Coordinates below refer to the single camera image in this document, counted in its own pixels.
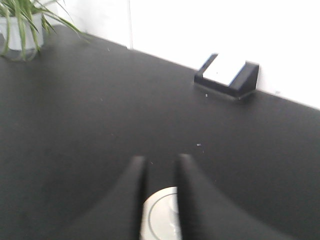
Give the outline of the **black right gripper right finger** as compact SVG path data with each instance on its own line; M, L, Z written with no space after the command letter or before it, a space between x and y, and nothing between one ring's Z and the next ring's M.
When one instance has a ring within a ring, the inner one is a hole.
M177 205L184 240L291 240L229 200L205 176L194 158L176 161Z

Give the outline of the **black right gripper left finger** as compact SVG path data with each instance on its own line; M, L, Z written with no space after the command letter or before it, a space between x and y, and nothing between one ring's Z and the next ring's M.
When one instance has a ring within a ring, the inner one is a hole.
M138 240L146 191L146 159L135 156L115 186L58 240Z

